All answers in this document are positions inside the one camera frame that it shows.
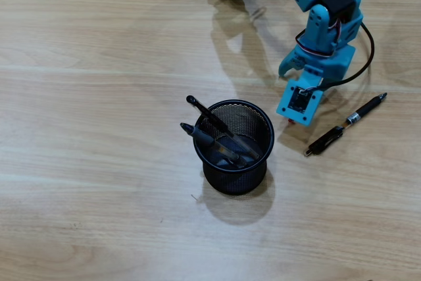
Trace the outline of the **blue gripper body with servo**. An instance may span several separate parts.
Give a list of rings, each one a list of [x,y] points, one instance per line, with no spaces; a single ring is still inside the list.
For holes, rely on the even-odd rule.
[[[305,69],[311,69],[313,74],[331,81],[342,80],[353,60],[356,49],[346,45],[334,52],[330,57],[321,57],[303,51],[298,45],[294,54]]]

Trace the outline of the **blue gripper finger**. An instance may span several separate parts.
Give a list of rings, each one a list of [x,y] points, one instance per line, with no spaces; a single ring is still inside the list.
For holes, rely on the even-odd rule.
[[[291,70],[302,70],[304,69],[306,65],[306,53],[300,48],[295,47],[290,51],[290,53],[283,59],[281,62],[279,69],[278,69],[278,75],[279,77],[284,77],[285,74]]]

